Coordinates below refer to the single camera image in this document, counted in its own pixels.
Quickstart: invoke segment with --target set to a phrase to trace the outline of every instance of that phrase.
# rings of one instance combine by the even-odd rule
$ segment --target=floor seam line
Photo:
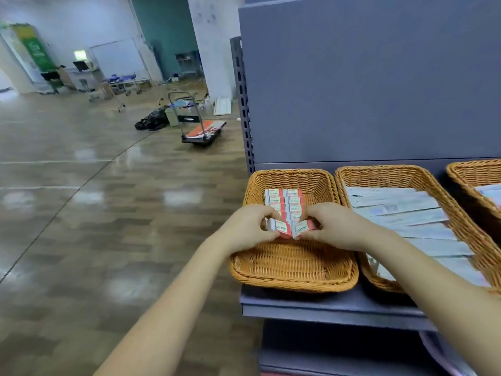
[[[80,186],[73,194],[72,196],[70,196],[70,198],[64,202],[64,204],[61,206],[61,208],[59,210],[57,210],[57,212],[54,214],[54,216],[49,220],[49,222],[45,225],[44,228],[42,228],[42,230],[38,233],[38,235],[33,239],[33,241],[26,247],[26,249],[21,253],[21,255],[18,257],[18,259],[16,261],[14,261],[14,264],[9,268],[9,270],[3,275],[3,277],[0,279],[0,285],[2,284],[3,280],[10,274],[10,272],[12,272],[12,269],[14,269],[14,267],[17,265],[17,263],[19,262],[20,259],[22,259],[22,257],[26,254],[26,252],[28,252],[28,249],[31,248],[31,246],[34,244],[35,241],[37,241],[37,239],[40,237],[40,235],[42,233],[44,233],[44,231],[46,230],[46,228],[49,226],[50,223],[52,223],[54,221],[54,219],[56,218],[56,216],[61,212],[61,210],[66,206],[66,204],[68,204],[69,201],[71,201],[71,199],[73,199],[73,197],[75,196],[76,193],[78,193],[87,183],[91,182],[92,179],[94,179],[95,176],[97,176],[106,166],[108,166],[110,163],[112,163],[114,160],[116,160],[118,157],[120,157],[123,153],[125,153],[126,151],[128,151],[130,148],[132,148],[135,144],[138,144],[139,142],[141,142],[142,140],[144,140],[145,138],[148,138],[150,136],[152,136],[153,134],[157,133],[158,131],[154,131],[154,132],[151,132],[149,133],[147,136],[144,136],[143,138],[141,138],[140,140],[136,141],[135,143],[133,143],[132,145],[130,145],[128,148],[122,150],[120,153],[118,153],[118,155],[113,158],[111,161],[107,162],[104,164],[103,167],[101,167],[92,177],[90,177],[82,186]]]

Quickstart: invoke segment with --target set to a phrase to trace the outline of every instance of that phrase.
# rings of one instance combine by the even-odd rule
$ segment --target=person's left hand
[[[280,234],[277,231],[261,229],[261,222],[267,216],[282,220],[280,214],[270,206],[248,204],[235,211],[211,239],[225,251],[225,256],[252,248],[259,243],[270,242]]]

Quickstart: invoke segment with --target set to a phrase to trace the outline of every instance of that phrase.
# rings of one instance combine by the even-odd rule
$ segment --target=green wall
[[[132,0],[144,38],[165,78],[180,71],[175,54],[198,50],[188,0]]]

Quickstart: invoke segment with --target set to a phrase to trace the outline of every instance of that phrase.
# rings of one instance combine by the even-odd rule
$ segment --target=white pillar
[[[229,39],[240,35],[238,8],[243,2],[244,0],[188,0],[211,99],[235,96]]]
[[[9,77],[12,87],[17,92],[20,94],[36,92],[28,74],[26,74],[2,37],[0,37],[0,68]]]

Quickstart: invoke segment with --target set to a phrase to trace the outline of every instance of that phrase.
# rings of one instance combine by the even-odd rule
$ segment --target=black garbage bag
[[[146,116],[144,119],[141,119],[141,121],[138,121],[134,127],[137,130],[159,130],[162,128],[165,128],[167,125],[169,125],[169,119],[167,118],[167,115],[165,114],[165,110],[167,107],[160,107],[156,110],[154,110],[152,113],[150,113],[148,116]]]

